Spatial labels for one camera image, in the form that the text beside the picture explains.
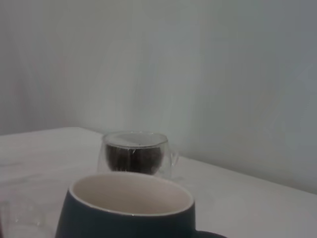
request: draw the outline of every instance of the dark liquid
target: dark liquid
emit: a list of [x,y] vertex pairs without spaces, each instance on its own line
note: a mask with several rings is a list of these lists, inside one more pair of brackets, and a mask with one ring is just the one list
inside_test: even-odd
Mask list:
[[121,148],[106,146],[106,160],[112,171],[127,171],[155,174],[163,159],[159,147],[153,148]]

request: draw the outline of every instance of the table surface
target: table surface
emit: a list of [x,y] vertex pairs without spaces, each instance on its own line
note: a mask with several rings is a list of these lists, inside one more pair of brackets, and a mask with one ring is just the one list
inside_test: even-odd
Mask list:
[[[68,186],[96,172],[101,134],[77,127],[0,136],[0,191],[37,202],[57,226]],[[181,157],[197,229],[229,238],[316,238],[317,195]]]

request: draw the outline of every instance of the mug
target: mug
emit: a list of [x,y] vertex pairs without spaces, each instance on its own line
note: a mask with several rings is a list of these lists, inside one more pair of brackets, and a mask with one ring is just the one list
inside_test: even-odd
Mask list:
[[171,179],[178,152],[171,149],[163,134],[121,131],[102,139],[97,172],[133,172]]
[[76,181],[66,194],[55,238],[225,238],[195,230],[185,188],[145,174],[110,172]]

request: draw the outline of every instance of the dark gray mug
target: dark gray mug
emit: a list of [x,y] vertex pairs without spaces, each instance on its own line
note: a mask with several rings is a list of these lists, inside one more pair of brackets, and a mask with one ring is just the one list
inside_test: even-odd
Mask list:
[[55,238],[224,238],[195,230],[185,188],[127,172],[93,175],[68,190]]

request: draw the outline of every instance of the mug rim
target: mug rim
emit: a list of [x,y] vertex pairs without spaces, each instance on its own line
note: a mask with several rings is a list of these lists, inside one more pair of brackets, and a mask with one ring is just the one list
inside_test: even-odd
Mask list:
[[[95,177],[108,177],[108,176],[136,176],[136,177],[141,177],[141,178],[148,178],[148,179],[153,179],[153,180],[158,180],[160,182],[164,182],[166,184],[175,186],[177,188],[179,188],[180,190],[182,190],[183,192],[185,192],[189,198],[190,198],[190,202],[188,203],[187,206],[178,209],[176,211],[172,211],[172,212],[165,212],[165,213],[152,213],[152,214],[148,214],[148,213],[129,213],[129,212],[120,212],[120,211],[115,211],[115,210],[111,210],[111,209],[107,209],[107,208],[103,208],[103,207],[99,207],[96,205],[93,205],[89,202],[86,202],[85,200],[83,200],[82,198],[78,197],[73,189],[74,186],[85,180],[85,179],[89,179],[89,178],[95,178]],[[194,203],[194,197],[192,196],[192,194],[183,186],[178,185],[177,183],[164,179],[164,178],[159,178],[159,177],[155,177],[152,175],[146,175],[146,174],[141,174],[141,173],[132,173],[132,172],[107,172],[107,173],[103,173],[103,174],[94,174],[94,175],[88,175],[88,176],[84,176],[78,180],[76,180],[75,182],[72,183],[72,185],[68,188],[68,192],[70,193],[70,195],[77,200],[78,202],[82,203],[85,206],[88,206],[90,208],[94,208],[96,210],[100,210],[100,211],[104,211],[104,212],[109,212],[109,213],[113,213],[113,214],[117,214],[117,215],[124,215],[124,216],[137,216],[137,217],[162,217],[162,216],[169,216],[169,215],[174,215],[174,214],[179,214],[182,213],[186,210],[188,210],[189,208],[191,208]]]
[[[112,143],[109,140],[109,137],[115,136],[115,135],[121,135],[121,134],[158,135],[158,136],[161,136],[163,138],[163,140],[160,141],[159,143],[154,143],[153,145],[147,145],[147,146],[124,146],[124,145],[119,145],[119,144],[116,144],[116,143]],[[140,131],[138,131],[138,130],[123,130],[123,131],[110,132],[110,133],[105,134],[102,137],[102,141],[105,144],[112,145],[112,146],[115,146],[115,147],[122,147],[122,148],[152,148],[152,147],[158,147],[158,146],[160,146],[162,144],[168,143],[167,136],[164,135],[164,134],[156,133],[156,132],[150,132],[150,131],[141,131],[141,130]]]

